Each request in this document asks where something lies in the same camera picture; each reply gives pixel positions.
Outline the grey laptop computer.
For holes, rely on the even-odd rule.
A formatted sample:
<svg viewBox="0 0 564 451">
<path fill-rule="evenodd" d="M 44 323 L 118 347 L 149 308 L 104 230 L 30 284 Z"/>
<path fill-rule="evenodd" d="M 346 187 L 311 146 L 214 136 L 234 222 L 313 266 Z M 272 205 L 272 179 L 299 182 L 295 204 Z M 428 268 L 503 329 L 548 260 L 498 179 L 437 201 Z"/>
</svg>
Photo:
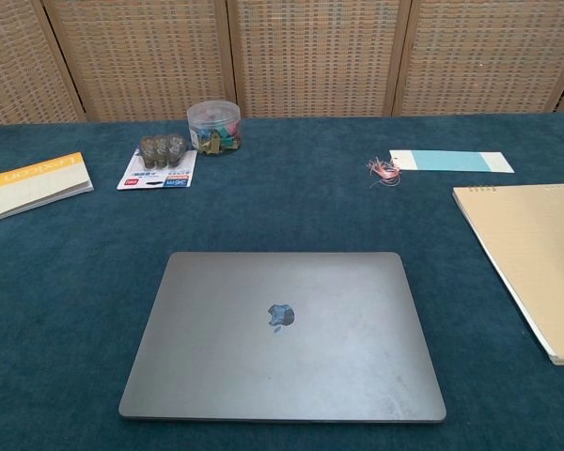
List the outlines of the grey laptop computer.
<svg viewBox="0 0 564 451">
<path fill-rule="evenodd" d="M 172 254 L 118 411 L 199 421 L 447 416 L 393 252 Z"/>
</svg>

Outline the woven rattan folding screen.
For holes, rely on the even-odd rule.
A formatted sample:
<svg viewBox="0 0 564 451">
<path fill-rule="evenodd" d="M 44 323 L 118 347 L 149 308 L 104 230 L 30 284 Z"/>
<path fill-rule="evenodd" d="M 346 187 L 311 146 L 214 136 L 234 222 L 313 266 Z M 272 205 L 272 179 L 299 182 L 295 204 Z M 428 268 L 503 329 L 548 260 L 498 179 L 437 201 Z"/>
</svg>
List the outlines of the woven rattan folding screen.
<svg viewBox="0 0 564 451">
<path fill-rule="evenodd" d="M 0 0 L 0 125 L 564 111 L 564 0 Z"/>
</svg>

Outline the clear jar of binder clips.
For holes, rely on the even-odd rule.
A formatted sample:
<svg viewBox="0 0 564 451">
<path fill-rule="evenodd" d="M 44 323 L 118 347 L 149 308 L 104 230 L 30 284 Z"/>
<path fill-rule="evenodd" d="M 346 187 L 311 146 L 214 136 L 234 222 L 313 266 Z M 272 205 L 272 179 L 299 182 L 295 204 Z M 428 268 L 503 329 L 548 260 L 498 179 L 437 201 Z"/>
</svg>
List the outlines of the clear jar of binder clips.
<svg viewBox="0 0 564 451">
<path fill-rule="evenodd" d="M 221 155 L 240 149 L 241 109 L 231 101 L 203 101 L 187 110 L 191 144 L 204 155 Z"/>
</svg>

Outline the blister pack of clips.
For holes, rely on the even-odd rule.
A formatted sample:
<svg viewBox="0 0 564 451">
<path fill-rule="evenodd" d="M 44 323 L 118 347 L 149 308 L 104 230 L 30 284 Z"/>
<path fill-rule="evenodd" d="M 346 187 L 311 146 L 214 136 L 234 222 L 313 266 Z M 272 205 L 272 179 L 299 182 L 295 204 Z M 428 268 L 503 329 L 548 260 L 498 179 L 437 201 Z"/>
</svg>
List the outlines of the blister pack of clips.
<svg viewBox="0 0 564 451">
<path fill-rule="evenodd" d="M 197 152 L 179 134 L 143 136 L 118 182 L 118 191 L 187 188 Z"/>
</svg>

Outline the white and blue bookmark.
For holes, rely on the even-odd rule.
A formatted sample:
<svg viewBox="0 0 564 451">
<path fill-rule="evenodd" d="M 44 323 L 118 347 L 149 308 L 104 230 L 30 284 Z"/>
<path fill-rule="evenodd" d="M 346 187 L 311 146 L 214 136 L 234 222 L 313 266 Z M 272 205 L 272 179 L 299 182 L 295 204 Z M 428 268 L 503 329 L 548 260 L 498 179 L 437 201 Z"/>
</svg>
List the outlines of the white and blue bookmark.
<svg viewBox="0 0 564 451">
<path fill-rule="evenodd" d="M 389 154 L 403 171 L 514 173 L 501 152 L 391 149 Z"/>
</svg>

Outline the beige spiral notebook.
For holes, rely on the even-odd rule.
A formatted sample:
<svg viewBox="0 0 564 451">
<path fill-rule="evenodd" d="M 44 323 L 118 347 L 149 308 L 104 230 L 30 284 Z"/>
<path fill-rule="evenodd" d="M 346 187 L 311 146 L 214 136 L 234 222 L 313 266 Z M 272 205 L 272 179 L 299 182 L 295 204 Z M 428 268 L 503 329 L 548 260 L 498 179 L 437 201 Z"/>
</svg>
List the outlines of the beige spiral notebook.
<svg viewBox="0 0 564 451">
<path fill-rule="evenodd" d="M 456 187 L 453 197 L 548 357 L 564 365 L 564 183 Z"/>
</svg>

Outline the yellow and white book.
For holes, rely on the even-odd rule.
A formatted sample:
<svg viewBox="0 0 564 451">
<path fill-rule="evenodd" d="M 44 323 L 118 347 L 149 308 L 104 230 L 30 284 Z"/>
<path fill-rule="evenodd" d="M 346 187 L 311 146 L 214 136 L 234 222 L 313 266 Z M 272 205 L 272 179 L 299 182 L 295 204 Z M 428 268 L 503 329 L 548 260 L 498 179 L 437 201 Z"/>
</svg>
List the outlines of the yellow and white book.
<svg viewBox="0 0 564 451">
<path fill-rule="evenodd" d="M 94 189 L 80 152 L 0 173 L 0 220 Z"/>
</svg>

